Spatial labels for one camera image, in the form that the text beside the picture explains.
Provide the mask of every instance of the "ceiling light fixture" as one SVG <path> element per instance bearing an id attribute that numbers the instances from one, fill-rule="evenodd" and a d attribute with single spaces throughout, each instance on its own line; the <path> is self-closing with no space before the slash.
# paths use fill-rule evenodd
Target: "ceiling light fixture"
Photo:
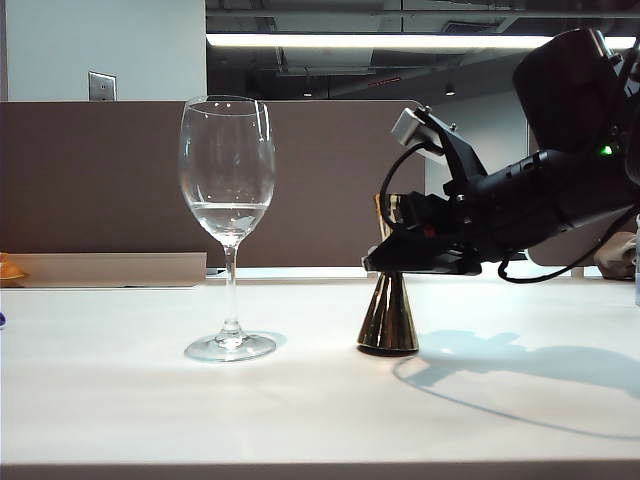
<path id="1" fill-rule="evenodd" d="M 274 34 L 209 33 L 214 47 L 285 47 L 285 48 L 402 48 L 451 49 L 502 48 L 530 50 L 552 37 L 539 35 L 386 35 L 386 34 Z M 609 48 L 631 48 L 633 37 L 608 37 Z"/>

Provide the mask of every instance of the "black cable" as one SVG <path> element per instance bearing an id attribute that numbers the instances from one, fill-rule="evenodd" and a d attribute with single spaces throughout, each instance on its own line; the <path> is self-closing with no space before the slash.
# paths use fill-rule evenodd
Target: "black cable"
<path id="1" fill-rule="evenodd" d="M 578 264 L 582 262 L 585 258 L 589 257 L 590 255 L 593 255 L 600 247 L 602 247 L 605 243 L 607 243 L 607 241 L 613 236 L 614 233 L 618 231 L 620 227 L 622 227 L 634 214 L 638 213 L 638 211 L 640 210 L 639 207 L 640 207 L 639 205 L 634 204 L 629 210 L 624 212 L 620 217 L 618 217 L 618 219 L 616 219 L 609 226 L 609 228 L 604 233 L 602 238 L 600 238 L 600 240 L 596 243 L 596 245 L 593 248 L 591 248 L 588 252 L 586 252 L 577 260 L 573 261 L 570 265 L 567 265 L 566 267 L 561 268 L 560 270 L 556 270 L 555 272 L 549 273 L 547 275 L 540 275 L 539 277 L 531 277 L 531 278 L 509 277 L 509 275 L 507 274 L 507 266 L 509 265 L 509 261 L 511 260 L 511 256 L 513 255 L 513 254 L 510 254 L 509 256 L 505 257 L 502 260 L 502 263 L 500 263 L 500 266 L 498 267 L 498 276 L 503 280 L 506 280 L 507 282 L 511 282 L 511 283 L 538 283 L 538 282 L 544 282 L 545 280 L 551 280 L 552 278 L 562 275 L 563 273 L 568 272 L 572 268 L 578 266 Z"/>
<path id="2" fill-rule="evenodd" d="M 384 222 L 389 225 L 392 230 L 396 230 L 397 228 L 399 228 L 400 224 L 391 220 L 391 217 L 389 216 L 389 205 L 387 202 L 387 188 L 389 187 L 389 183 L 391 182 L 393 175 L 396 173 L 396 170 L 398 170 L 398 167 L 402 164 L 402 162 L 404 162 L 409 156 L 411 156 L 421 148 L 428 150 L 427 147 L 432 146 L 433 142 L 431 141 L 416 143 L 413 147 L 400 155 L 400 157 L 394 162 L 394 164 L 387 172 L 387 176 L 384 177 L 384 181 L 382 182 L 382 186 L 380 187 L 380 215 L 382 216 Z"/>

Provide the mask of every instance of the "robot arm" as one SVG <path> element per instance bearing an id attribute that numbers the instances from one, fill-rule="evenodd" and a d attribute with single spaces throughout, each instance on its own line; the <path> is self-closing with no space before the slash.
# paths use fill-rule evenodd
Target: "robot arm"
<path id="1" fill-rule="evenodd" d="M 481 262 L 508 262 L 613 212 L 626 210 L 628 218 L 640 205 L 640 148 L 632 135 L 640 84 L 627 78 L 635 48 L 629 55 L 623 61 L 612 54 L 593 30 L 561 34 L 527 55 L 514 84 L 542 150 L 491 175 L 428 108 L 405 109 L 393 135 L 407 153 L 444 156 L 452 180 L 444 185 L 447 198 L 401 196 L 401 219 L 383 216 L 393 233 L 365 257 L 365 268 L 473 275 Z M 392 167 L 381 202 L 408 156 Z"/>

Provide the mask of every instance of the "pipe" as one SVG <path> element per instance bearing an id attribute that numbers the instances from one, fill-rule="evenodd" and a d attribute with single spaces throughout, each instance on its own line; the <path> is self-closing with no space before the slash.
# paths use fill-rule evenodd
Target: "pipe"
<path id="1" fill-rule="evenodd" d="M 611 12 L 561 12 L 561 11 L 527 11 L 513 9 L 491 10 L 273 10 L 273 9 L 217 9 L 208 8 L 207 17 L 299 17 L 300 15 L 331 15 L 341 17 L 517 17 L 517 18 L 614 18 L 638 19 L 640 12 L 611 11 Z"/>

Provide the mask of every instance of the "wall plate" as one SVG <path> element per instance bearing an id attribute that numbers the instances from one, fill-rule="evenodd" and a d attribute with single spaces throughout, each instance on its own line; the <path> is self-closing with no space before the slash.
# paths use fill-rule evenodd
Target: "wall plate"
<path id="1" fill-rule="evenodd" d="M 89 72 L 89 101 L 116 100 L 116 77 L 105 73 Z"/>

